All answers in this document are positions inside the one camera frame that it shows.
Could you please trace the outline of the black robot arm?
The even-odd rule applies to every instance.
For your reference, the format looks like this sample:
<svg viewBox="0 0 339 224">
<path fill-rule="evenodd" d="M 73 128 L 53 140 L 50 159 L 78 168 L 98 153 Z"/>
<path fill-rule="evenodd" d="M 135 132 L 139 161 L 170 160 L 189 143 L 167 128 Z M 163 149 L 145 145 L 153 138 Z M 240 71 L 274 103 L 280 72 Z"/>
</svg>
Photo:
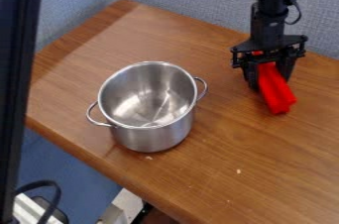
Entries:
<svg viewBox="0 0 339 224">
<path fill-rule="evenodd" d="M 55 224 L 58 185 L 38 180 L 17 186 L 29 81 L 41 0 L 0 0 L 0 224 Z M 232 67 L 268 101 L 286 103 L 294 61 L 304 56 L 302 36 L 282 33 L 296 0 L 254 0 L 250 38 L 230 48 Z"/>
</svg>

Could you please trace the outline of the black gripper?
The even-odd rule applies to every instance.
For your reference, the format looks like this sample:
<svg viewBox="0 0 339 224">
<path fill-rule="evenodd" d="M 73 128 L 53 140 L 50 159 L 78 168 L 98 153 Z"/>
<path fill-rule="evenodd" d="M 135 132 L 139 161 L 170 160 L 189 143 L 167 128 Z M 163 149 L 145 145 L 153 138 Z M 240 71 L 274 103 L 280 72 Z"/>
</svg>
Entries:
<svg viewBox="0 0 339 224">
<path fill-rule="evenodd" d="M 294 62 L 304 57 L 304 45 L 308 38 L 304 35 L 284 33 L 288 9 L 268 15 L 253 3 L 250 12 L 249 38 L 230 48 L 232 68 L 241 68 L 244 78 L 252 90 L 257 90 L 257 64 L 274 61 L 276 69 L 289 80 Z"/>
</svg>

